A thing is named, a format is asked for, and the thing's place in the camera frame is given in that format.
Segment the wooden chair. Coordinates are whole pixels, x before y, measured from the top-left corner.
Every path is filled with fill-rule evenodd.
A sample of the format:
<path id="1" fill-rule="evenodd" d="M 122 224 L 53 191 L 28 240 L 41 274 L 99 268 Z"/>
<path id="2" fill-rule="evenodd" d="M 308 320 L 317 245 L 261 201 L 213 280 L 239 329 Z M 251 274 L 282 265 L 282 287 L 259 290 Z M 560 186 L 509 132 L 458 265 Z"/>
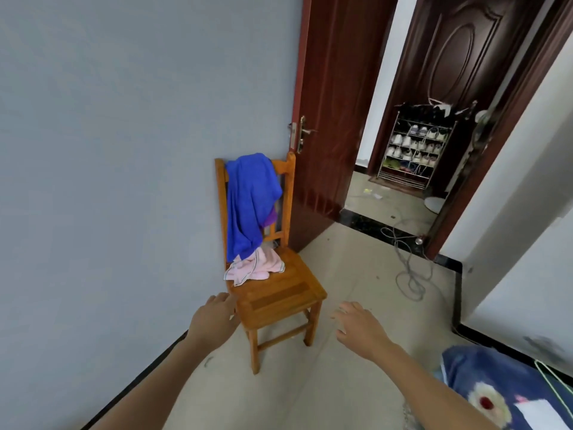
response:
<path id="1" fill-rule="evenodd" d="M 237 313 L 250 344 L 253 374 L 260 371 L 259 353 L 302 332 L 304 343 L 311 346 L 318 326 L 322 302 L 327 292 L 289 245 L 296 155 L 289 152 L 285 160 L 271 160 L 280 186 L 281 198 L 275 203 L 278 218 L 262 230 L 262 245 L 272 246 L 285 263 L 282 273 L 272 273 L 267 280 L 248 280 L 240 286 L 225 281 L 229 293 L 237 296 Z M 225 271 L 227 241 L 227 182 L 223 159 L 214 160 L 217 178 L 221 234 Z"/>

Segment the person's right hand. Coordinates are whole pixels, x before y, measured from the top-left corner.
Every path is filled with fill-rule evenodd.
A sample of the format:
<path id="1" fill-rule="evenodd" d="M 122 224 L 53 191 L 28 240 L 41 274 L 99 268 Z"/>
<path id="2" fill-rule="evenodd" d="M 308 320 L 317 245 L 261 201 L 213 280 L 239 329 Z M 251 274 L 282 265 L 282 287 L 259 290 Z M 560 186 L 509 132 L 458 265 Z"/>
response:
<path id="1" fill-rule="evenodd" d="M 358 331 L 353 335 L 336 336 L 336 339 L 358 356 L 377 365 L 394 346 L 377 318 L 362 305 Z"/>

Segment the person's left hand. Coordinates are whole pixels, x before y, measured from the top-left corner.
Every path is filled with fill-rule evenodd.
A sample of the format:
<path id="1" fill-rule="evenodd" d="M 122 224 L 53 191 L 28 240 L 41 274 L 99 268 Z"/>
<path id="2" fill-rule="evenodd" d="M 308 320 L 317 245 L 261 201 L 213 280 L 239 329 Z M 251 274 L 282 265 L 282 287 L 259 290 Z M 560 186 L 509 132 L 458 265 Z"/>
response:
<path id="1" fill-rule="evenodd" d="M 237 311 L 209 310 L 205 303 L 193 315 L 184 342 L 197 353 L 207 355 L 221 347 L 240 323 Z"/>

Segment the blue floral bedding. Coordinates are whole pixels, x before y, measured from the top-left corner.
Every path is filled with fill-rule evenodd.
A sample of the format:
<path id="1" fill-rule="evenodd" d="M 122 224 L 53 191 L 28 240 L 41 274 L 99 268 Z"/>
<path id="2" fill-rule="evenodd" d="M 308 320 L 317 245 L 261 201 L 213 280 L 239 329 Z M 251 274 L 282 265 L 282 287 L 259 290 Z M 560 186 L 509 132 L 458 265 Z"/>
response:
<path id="1" fill-rule="evenodd" d="M 441 355 L 441 379 L 501 430 L 531 430 L 516 403 L 545 399 L 571 430 L 573 420 L 535 366 L 493 348 L 452 346 Z"/>

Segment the white stand fan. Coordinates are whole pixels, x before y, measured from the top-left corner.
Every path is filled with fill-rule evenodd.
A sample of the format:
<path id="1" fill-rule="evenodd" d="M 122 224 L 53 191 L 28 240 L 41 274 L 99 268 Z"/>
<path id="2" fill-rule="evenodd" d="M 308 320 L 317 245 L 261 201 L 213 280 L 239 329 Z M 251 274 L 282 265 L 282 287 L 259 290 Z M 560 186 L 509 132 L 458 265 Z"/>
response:
<path id="1" fill-rule="evenodd" d="M 471 172 L 474 155 L 484 148 L 483 130 L 491 118 L 490 110 L 481 110 L 471 119 L 463 119 L 448 141 L 444 157 L 440 159 L 431 181 L 430 196 L 425 198 L 425 207 L 439 214 L 447 197 L 454 196 L 467 174 Z"/>

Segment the dark brown panelled door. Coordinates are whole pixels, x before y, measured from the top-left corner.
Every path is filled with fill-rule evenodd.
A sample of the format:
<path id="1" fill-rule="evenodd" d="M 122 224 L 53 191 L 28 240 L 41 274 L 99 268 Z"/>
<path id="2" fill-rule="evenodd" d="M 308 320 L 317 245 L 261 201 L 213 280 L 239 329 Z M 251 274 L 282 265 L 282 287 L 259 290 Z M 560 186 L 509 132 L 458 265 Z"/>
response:
<path id="1" fill-rule="evenodd" d="M 430 195 L 454 130 L 490 108 L 544 2 L 417 2 L 376 138 L 372 182 Z"/>

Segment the dark brown door frame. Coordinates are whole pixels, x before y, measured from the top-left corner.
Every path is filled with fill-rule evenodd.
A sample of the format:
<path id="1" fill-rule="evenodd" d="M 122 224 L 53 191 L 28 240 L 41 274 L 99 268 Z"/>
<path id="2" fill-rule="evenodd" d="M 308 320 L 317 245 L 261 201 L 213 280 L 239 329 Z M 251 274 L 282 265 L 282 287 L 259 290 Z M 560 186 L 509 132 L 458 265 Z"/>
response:
<path id="1" fill-rule="evenodd" d="M 474 150 L 423 246 L 429 260 L 445 255 L 444 245 L 572 32 L 573 0 L 555 0 L 521 60 L 523 68 L 511 94 L 472 141 Z"/>

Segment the person's left forearm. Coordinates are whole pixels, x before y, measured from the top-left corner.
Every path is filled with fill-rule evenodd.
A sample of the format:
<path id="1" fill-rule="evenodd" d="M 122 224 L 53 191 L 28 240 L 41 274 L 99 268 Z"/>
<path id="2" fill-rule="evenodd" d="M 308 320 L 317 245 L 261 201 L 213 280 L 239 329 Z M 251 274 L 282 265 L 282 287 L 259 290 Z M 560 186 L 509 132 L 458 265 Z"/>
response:
<path id="1" fill-rule="evenodd" d="M 217 348 L 207 337 L 188 335 L 93 430 L 162 430 L 193 371 Z"/>

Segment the blue cloth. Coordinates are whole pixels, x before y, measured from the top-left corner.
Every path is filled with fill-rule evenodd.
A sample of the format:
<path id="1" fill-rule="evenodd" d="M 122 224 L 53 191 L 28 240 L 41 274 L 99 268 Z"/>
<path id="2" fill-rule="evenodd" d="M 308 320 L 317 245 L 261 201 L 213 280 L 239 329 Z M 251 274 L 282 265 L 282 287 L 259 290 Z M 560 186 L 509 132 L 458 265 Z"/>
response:
<path id="1" fill-rule="evenodd" d="M 245 259 L 263 241 L 261 224 L 283 190 L 271 160 L 262 153 L 225 164 L 227 182 L 226 261 Z"/>

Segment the reddish brown open door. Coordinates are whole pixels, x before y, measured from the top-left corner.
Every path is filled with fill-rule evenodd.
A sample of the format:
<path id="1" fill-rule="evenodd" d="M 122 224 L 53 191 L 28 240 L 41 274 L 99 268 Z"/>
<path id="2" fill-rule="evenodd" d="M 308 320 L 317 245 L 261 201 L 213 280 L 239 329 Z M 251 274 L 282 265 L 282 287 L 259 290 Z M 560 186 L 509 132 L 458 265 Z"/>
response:
<path id="1" fill-rule="evenodd" d="M 303 0 L 292 122 L 317 132 L 296 154 L 289 245 L 300 252 L 344 207 L 398 0 Z"/>

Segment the person's right forearm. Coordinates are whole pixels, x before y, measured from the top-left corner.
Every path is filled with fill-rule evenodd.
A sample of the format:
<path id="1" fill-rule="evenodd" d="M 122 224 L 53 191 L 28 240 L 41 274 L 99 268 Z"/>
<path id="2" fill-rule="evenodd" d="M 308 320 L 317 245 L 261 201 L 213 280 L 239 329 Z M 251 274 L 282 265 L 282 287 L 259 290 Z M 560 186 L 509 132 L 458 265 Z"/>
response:
<path id="1" fill-rule="evenodd" d="M 369 359 L 396 385 L 425 430 L 498 430 L 396 344 L 376 346 Z"/>

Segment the white paper sheet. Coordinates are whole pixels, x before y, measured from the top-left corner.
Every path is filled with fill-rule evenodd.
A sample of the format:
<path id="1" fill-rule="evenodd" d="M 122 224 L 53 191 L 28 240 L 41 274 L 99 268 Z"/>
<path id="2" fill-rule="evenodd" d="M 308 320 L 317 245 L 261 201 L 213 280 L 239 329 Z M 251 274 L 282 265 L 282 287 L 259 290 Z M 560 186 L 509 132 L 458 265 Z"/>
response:
<path id="1" fill-rule="evenodd" d="M 515 407 L 531 430 L 571 430 L 545 399 L 516 403 Z"/>

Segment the pink cloth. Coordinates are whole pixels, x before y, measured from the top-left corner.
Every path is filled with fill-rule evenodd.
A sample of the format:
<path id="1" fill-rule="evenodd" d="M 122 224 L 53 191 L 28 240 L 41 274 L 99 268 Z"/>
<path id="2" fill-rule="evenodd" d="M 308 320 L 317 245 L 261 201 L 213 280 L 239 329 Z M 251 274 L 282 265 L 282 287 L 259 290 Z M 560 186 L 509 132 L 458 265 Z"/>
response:
<path id="1" fill-rule="evenodd" d="M 226 269 L 224 280 L 231 281 L 236 287 L 248 280 L 267 280 L 270 274 L 282 273 L 284 270 L 285 263 L 275 249 L 262 245 L 245 259 L 235 257 Z"/>

